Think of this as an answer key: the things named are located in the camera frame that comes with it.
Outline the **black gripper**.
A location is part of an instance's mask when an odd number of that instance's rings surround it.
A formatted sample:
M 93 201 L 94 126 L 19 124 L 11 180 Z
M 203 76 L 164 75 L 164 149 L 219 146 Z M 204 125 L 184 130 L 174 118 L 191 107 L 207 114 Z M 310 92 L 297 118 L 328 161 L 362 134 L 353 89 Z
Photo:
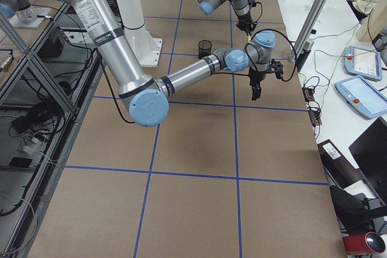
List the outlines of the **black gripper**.
M 254 21 L 251 16 L 251 9 L 255 8 L 256 6 L 260 6 L 262 8 L 262 3 L 256 0 L 247 0 L 247 5 L 239 10 L 239 13 L 237 13 L 238 23 L 236 26 L 245 32 L 246 35 L 251 36 L 254 29 L 256 28 L 259 19 L 262 16 L 262 13 L 258 16 L 258 18 Z
M 260 83 L 265 79 L 267 74 L 275 74 L 276 78 L 282 80 L 284 78 L 283 64 L 280 61 L 272 59 L 266 63 L 263 68 L 249 68 L 250 86 L 252 87 L 252 100 L 260 98 L 262 88 Z

